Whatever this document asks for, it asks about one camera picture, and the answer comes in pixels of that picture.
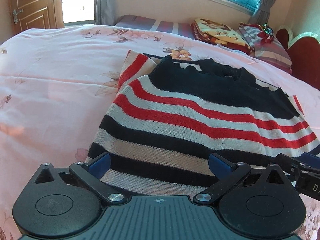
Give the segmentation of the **striped grey pink pillow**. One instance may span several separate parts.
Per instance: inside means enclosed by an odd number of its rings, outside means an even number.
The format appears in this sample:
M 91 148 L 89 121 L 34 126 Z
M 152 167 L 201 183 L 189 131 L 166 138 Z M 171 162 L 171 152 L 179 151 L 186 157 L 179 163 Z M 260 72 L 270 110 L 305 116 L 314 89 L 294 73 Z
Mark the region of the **striped grey pink pillow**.
M 260 38 L 256 36 L 259 30 L 255 27 L 256 24 L 240 23 L 239 31 L 251 46 L 255 58 L 267 62 L 274 67 L 281 69 L 289 74 L 292 74 L 292 61 L 278 39 L 274 35 L 274 41 L 271 44 L 260 44 Z

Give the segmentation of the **red white scalloped headboard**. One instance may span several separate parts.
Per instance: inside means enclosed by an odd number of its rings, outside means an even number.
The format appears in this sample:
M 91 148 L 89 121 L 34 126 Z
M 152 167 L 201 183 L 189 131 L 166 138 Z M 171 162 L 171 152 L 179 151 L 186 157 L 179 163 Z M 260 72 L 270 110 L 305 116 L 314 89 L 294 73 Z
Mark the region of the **red white scalloped headboard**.
M 289 27 L 282 25 L 276 31 L 276 38 L 292 61 L 292 75 L 319 89 L 319 35 L 308 31 L 294 36 Z

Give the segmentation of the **folded red yellow cartoon blanket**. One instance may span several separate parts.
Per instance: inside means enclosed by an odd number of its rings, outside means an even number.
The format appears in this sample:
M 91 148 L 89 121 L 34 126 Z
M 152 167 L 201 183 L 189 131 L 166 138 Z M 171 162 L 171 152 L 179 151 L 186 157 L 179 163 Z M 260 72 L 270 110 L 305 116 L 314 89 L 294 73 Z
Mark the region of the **folded red yellow cartoon blanket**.
M 247 55 L 253 51 L 244 37 L 228 25 L 197 18 L 191 24 L 191 29 L 196 40 L 219 44 L 229 49 L 242 51 Z

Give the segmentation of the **red black striped white sweater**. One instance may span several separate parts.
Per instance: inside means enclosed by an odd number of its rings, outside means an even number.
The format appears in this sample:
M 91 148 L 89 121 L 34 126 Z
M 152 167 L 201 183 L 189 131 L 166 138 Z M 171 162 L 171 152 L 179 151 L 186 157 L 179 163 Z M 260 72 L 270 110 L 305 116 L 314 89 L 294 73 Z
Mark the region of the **red black striped white sweater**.
M 217 181 L 212 153 L 265 167 L 280 153 L 319 156 L 319 139 L 295 96 L 244 68 L 130 50 L 87 160 L 102 153 L 111 158 L 101 177 L 107 185 L 193 196 Z

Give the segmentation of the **pink floral bed quilt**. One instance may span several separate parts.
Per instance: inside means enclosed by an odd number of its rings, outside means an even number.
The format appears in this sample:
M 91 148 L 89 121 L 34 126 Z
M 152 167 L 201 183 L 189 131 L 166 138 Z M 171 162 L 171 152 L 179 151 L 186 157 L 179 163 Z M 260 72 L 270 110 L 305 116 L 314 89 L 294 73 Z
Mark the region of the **pink floral bed quilt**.
M 129 50 L 246 68 L 297 96 L 319 133 L 319 91 L 255 58 L 175 34 L 115 27 L 30 29 L 1 45 L 1 239 L 18 239 L 12 206 L 45 162 L 84 161 Z

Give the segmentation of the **red ribbon bow decoration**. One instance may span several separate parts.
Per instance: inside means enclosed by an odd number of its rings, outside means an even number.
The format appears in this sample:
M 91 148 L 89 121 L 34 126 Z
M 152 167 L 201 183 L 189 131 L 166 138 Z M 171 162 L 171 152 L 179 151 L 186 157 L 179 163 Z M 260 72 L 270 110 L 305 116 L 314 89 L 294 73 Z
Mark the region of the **red ribbon bow decoration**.
M 273 29 L 267 23 L 263 25 L 256 24 L 255 27 L 259 30 L 256 36 L 260 38 L 261 45 L 271 44 L 274 41 Z

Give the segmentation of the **brown wooden door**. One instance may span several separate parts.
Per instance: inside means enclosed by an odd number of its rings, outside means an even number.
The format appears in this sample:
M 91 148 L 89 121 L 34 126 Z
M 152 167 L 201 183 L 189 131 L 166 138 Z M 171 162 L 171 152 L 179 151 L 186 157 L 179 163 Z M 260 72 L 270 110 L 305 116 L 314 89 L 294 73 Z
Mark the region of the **brown wooden door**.
M 62 0 L 9 0 L 14 34 L 28 29 L 64 28 Z

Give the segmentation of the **grey curtain left side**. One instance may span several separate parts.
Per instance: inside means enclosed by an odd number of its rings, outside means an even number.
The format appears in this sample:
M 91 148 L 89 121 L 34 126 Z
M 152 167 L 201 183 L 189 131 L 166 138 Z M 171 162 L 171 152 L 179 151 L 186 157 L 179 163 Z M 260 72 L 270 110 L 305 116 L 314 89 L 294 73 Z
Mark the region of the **grey curtain left side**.
M 116 0 L 94 0 L 95 25 L 114 25 L 116 22 Z

